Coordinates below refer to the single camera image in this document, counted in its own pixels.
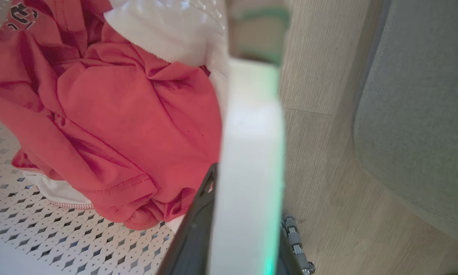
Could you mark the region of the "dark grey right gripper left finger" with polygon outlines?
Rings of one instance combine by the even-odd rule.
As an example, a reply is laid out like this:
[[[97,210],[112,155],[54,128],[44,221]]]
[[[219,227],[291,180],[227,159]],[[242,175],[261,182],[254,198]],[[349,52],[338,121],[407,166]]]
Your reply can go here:
[[[208,169],[156,275],[206,275],[217,164]]]

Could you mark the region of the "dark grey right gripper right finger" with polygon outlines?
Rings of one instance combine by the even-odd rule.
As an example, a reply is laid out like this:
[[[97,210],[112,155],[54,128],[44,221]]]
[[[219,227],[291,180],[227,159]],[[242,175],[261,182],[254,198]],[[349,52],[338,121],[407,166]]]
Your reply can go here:
[[[276,275],[314,275],[316,266],[307,259],[297,222],[286,215],[280,222],[280,244]]]

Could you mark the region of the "white perforated plastic laundry basket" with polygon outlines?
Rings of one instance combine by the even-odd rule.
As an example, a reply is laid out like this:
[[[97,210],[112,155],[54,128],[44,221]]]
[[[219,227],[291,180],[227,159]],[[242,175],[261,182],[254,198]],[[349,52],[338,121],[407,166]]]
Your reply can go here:
[[[12,1],[0,0],[0,27]],[[278,82],[289,13],[283,0],[225,1],[227,73],[210,77],[222,130],[206,275],[276,275],[285,167]],[[87,199],[68,183],[36,186],[40,176],[11,165],[19,149],[0,121],[0,275],[156,275],[187,212],[134,230],[94,208],[57,206],[48,195]]]

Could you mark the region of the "red shirt with black print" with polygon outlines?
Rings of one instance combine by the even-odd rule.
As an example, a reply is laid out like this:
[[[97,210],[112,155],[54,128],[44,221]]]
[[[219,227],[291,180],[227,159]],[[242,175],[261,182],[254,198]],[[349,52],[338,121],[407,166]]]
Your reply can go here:
[[[219,158],[221,114],[205,65],[165,61],[107,21],[113,0],[13,0],[0,27],[0,121],[11,165],[68,183],[143,230],[185,214]]]

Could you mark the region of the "white cloth garment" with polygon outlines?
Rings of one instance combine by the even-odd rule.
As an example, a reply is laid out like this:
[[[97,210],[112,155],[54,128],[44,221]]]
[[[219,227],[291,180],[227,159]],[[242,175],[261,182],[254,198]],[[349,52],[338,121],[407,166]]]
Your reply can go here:
[[[157,57],[227,73],[225,0],[109,0],[107,23]]]

